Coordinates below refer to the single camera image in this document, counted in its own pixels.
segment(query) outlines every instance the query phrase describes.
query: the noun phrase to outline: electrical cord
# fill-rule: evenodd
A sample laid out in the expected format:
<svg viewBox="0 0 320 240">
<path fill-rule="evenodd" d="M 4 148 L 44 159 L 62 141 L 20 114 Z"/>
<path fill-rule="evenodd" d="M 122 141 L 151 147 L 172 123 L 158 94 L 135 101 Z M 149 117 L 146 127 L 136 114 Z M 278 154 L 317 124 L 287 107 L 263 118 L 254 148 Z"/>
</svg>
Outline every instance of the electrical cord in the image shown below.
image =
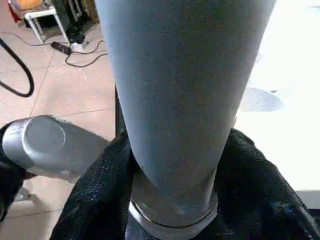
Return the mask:
<svg viewBox="0 0 320 240">
<path fill-rule="evenodd" d="M 97 23 L 95 24 L 95 26 L 94 26 L 94 28 L 93 28 L 93 29 L 91 29 L 91 30 L 87 31 L 87 32 L 85 33 L 85 35 L 87 36 L 89 33 L 91 33 L 91 32 L 93 32 L 94 30 L 96 30 L 96 29 L 97 29 L 97 27 L 98 27 L 98 25 L 99 25 L 99 22 L 97 22 Z"/>
<path fill-rule="evenodd" d="M 28 77 L 29 80 L 29 84 L 30 84 L 30 88 L 29 88 L 29 92 L 28 93 L 21 93 L 17 90 L 14 90 L 13 88 L 11 88 L 10 86 L 8 86 L 7 84 L 3 83 L 0 81 L 0 86 L 2 86 L 3 88 L 7 89 L 8 91 L 10 91 L 11 93 L 19 96 L 19 97 L 23 97 L 23 98 L 27 98 L 30 97 L 35 90 L 35 82 L 34 82 L 34 78 L 32 77 L 31 72 L 29 71 L 28 67 L 24 64 L 24 62 L 15 54 L 14 51 L 11 50 L 11 48 L 0 38 L 0 45 L 4 48 L 4 50 L 7 51 L 7 53 L 21 66 L 21 68 L 24 70 L 26 76 Z"/>
<path fill-rule="evenodd" d="M 31 46 L 31 47 L 40 47 L 40 46 L 46 46 L 46 45 L 50 45 L 52 42 L 48 42 L 48 43 L 41 43 L 41 44 L 32 44 L 32 43 L 29 43 L 27 41 L 25 41 L 22 37 L 20 37 L 19 35 L 17 34 L 14 34 L 12 32 L 8 32 L 8 31 L 0 31 L 0 34 L 8 34 L 8 35 L 12 35 L 12 36 L 15 36 L 16 38 L 20 39 L 22 42 L 24 42 L 25 44 Z M 68 42 L 58 42 L 60 44 L 68 44 Z"/>
<path fill-rule="evenodd" d="M 99 58 L 101 58 L 102 56 L 105 56 L 105 55 L 108 55 L 108 53 L 103 53 L 103 54 L 100 54 L 99 56 L 97 56 L 93 61 L 85 64 L 85 65 L 75 65 L 73 63 L 70 63 L 68 62 L 68 59 L 71 57 L 72 54 L 79 54 L 79 55 L 88 55 L 88 54 L 93 54 L 95 51 L 97 51 L 97 49 L 99 48 L 99 45 L 101 43 L 106 43 L 105 41 L 101 40 L 98 42 L 98 44 L 96 45 L 96 48 L 92 51 L 89 51 L 89 52 L 80 52 L 80 51 L 73 51 L 70 55 L 68 55 L 65 59 L 65 63 L 69 66 L 72 66 L 72 67 L 75 67 L 75 68 L 85 68 L 85 67 L 88 67 L 92 64 L 94 64 Z"/>
</svg>

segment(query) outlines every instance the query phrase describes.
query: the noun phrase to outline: gray pipe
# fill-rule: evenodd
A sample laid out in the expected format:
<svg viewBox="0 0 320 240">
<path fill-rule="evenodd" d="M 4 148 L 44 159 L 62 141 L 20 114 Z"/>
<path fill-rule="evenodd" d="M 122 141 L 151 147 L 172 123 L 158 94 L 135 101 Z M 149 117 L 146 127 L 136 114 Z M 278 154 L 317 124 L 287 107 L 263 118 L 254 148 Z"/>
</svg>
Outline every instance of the gray pipe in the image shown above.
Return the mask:
<svg viewBox="0 0 320 240">
<path fill-rule="evenodd" d="M 148 178 L 136 178 L 132 199 L 153 198 L 137 208 L 162 226 L 195 223 L 217 200 L 215 169 L 275 0 L 96 4 L 132 151 Z"/>
</svg>

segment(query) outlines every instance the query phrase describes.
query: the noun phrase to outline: floor grout line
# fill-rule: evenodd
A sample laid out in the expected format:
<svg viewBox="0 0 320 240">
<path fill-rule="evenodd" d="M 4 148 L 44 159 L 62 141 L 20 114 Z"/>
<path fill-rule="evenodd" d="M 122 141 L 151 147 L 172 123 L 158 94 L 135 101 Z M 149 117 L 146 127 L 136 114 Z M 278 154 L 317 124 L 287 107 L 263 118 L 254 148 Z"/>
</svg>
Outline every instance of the floor grout line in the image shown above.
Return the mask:
<svg viewBox="0 0 320 240">
<path fill-rule="evenodd" d="M 30 217 L 30 216 L 35 216 L 35 215 L 54 213 L 54 212 L 59 212 L 61 210 L 63 210 L 63 208 L 59 208 L 59 209 L 55 209 L 55 210 L 44 210 L 41 212 L 28 213 L 28 214 L 20 215 L 20 216 L 11 216 L 11 217 L 9 216 L 9 217 L 6 217 L 5 220 L 12 220 L 12 219 Z"/>
<path fill-rule="evenodd" d="M 102 112 L 102 111 L 110 110 L 110 109 L 114 109 L 114 108 L 115 108 L 115 106 L 111 106 L 108 108 L 96 109 L 96 110 L 91 110 L 91 111 L 82 111 L 82 112 L 76 112 L 76 113 L 71 113 L 71 114 L 55 115 L 55 117 L 65 117 L 65 116 L 74 116 L 74 115 L 80 115 L 80 114 L 89 114 L 89 113 L 94 113 L 94 112 Z"/>
<path fill-rule="evenodd" d="M 47 66 L 28 67 L 28 69 L 30 70 L 31 73 L 33 70 L 39 70 L 39 69 L 45 69 L 45 68 L 47 68 Z M 9 74 L 9 73 L 20 73 L 21 71 L 23 71 L 21 68 L 17 68 L 14 70 L 0 71 L 0 75 L 1 74 Z"/>
<path fill-rule="evenodd" d="M 40 91 L 41 91 L 42 86 L 43 86 L 43 84 L 44 84 L 44 82 L 45 82 L 45 80 L 46 80 L 46 76 L 47 76 L 47 73 L 48 73 L 48 70 L 49 70 L 49 67 L 50 67 L 51 61 L 52 61 L 52 59 L 54 58 L 55 52 L 56 52 L 56 50 L 54 50 L 54 51 L 53 51 L 53 54 L 52 54 L 51 59 L 50 59 L 50 62 L 49 62 L 49 64 L 48 64 L 47 68 L 46 68 L 46 71 L 45 71 L 45 74 L 44 74 L 44 77 L 43 77 L 42 83 L 41 83 L 41 85 L 40 85 L 40 88 L 39 88 L 38 94 L 36 95 L 36 98 L 35 98 L 35 100 L 34 100 L 34 104 L 33 104 L 33 107 L 32 107 L 32 110 L 31 110 L 31 113 L 30 113 L 30 116 L 29 116 L 29 117 L 31 117 L 31 116 L 32 116 L 32 113 L 33 113 L 33 112 L 34 112 L 34 110 L 35 110 L 35 106 L 36 106 L 36 103 L 37 103 L 37 100 L 38 100 L 38 97 L 39 97 Z"/>
<path fill-rule="evenodd" d="M 92 60 L 85 60 L 85 61 L 71 61 L 72 64 L 83 64 L 83 63 L 89 63 L 92 62 Z M 68 66 L 64 61 L 62 61 L 61 63 L 53 63 L 53 65 L 50 66 L 50 68 L 52 67 L 62 67 L 62 66 L 67 66 L 67 67 L 72 67 L 72 66 Z"/>
</svg>

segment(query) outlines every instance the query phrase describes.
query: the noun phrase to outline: white surface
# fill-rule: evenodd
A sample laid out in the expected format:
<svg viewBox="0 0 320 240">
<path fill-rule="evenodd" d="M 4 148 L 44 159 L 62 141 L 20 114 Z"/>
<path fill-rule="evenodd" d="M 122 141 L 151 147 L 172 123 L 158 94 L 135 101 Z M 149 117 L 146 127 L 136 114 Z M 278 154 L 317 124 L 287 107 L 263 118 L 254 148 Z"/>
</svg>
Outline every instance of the white surface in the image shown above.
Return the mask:
<svg viewBox="0 0 320 240">
<path fill-rule="evenodd" d="M 57 14 L 57 11 L 54 6 L 51 6 L 48 10 L 27 12 L 24 17 L 26 19 L 35 19 L 54 14 Z"/>
<path fill-rule="evenodd" d="M 235 127 L 273 162 L 309 208 L 320 208 L 320 11 L 278 0 L 249 86 L 275 93 L 281 112 L 242 112 Z"/>
</svg>

